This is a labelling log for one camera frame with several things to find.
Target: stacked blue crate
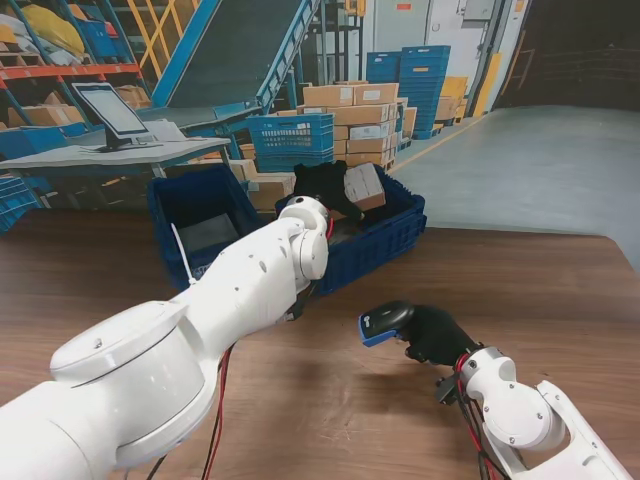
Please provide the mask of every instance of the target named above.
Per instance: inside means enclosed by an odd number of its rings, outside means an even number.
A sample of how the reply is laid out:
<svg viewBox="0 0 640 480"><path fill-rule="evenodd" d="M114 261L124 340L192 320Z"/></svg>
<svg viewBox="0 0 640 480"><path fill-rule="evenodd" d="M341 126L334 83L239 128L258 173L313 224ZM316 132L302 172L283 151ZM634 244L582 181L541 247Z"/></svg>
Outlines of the stacked blue crate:
<svg viewBox="0 0 640 480"><path fill-rule="evenodd" d="M402 49L398 95L407 97L410 107L418 108L413 138L431 138L450 51L449 45Z"/></svg>
<svg viewBox="0 0 640 480"><path fill-rule="evenodd" d="M0 178L0 233L8 231L27 210L38 206L21 178Z"/></svg>
<svg viewBox="0 0 640 480"><path fill-rule="evenodd" d="M332 113L255 116L247 125L260 172L293 172L299 163L314 167L334 160Z"/></svg>
<svg viewBox="0 0 640 480"><path fill-rule="evenodd" d="M398 83L402 52L367 53L367 81L369 83Z"/></svg>

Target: box label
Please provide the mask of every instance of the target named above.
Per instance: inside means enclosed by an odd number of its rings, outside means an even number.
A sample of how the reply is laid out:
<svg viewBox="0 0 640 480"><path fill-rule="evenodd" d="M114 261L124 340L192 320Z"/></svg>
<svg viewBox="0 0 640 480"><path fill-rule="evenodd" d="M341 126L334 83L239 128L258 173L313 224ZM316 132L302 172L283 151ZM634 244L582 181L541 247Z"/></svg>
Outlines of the box label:
<svg viewBox="0 0 640 480"><path fill-rule="evenodd" d="M362 93L363 100L380 100L380 90L366 90Z"/></svg>

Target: gray desk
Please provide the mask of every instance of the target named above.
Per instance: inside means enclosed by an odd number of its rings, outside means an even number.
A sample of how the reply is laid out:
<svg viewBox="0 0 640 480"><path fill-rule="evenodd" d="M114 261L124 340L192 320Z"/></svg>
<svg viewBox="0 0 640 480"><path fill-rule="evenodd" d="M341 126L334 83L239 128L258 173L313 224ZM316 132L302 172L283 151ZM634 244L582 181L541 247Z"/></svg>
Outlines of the gray desk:
<svg viewBox="0 0 640 480"><path fill-rule="evenodd" d="M165 177L164 168L179 165L190 159L220 151L222 161L228 164L225 138L188 139L179 142L158 142L144 148L128 148L113 152L95 151L96 145L71 145L48 152L29 155L2 162L14 177L92 177L105 175L136 175L143 168L151 169L154 177ZM48 207L46 200L33 191L40 206ZM71 204L77 207L72 193L67 193Z"/></svg>

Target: gray floor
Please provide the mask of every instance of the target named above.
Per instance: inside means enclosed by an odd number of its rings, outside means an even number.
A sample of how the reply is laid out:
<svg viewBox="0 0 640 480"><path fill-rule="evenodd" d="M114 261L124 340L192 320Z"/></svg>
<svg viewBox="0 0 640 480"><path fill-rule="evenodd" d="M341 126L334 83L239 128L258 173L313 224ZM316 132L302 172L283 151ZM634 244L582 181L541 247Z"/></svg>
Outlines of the gray floor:
<svg viewBox="0 0 640 480"><path fill-rule="evenodd" d="M427 199L431 226L606 235L640 270L640 113L498 110L393 175Z"/></svg>

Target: robotic arm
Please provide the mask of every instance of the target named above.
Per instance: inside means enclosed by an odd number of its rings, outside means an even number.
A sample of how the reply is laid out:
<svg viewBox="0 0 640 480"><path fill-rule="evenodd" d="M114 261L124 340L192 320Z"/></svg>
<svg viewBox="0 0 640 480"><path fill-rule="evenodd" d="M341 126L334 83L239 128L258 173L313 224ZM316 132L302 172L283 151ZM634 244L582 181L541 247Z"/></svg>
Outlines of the robotic arm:
<svg viewBox="0 0 640 480"><path fill-rule="evenodd" d="M0 478L98 480L179 445L211 408L224 352L295 317L297 294L324 275L328 218L320 202L294 198L182 294L130 308L58 349L55 381L0 409Z"/></svg>
<svg viewBox="0 0 640 480"><path fill-rule="evenodd" d="M513 360L495 347L475 343L447 312L398 301L365 313L358 323L368 347L398 337L409 342L409 358L456 367L452 376L438 382L436 396L452 404L462 385L459 393L466 391L481 402L482 428L509 478L631 480L558 387L547 381L536 388L518 383ZM567 430L565 449L535 468L525 467L518 450L556 448Z"/></svg>

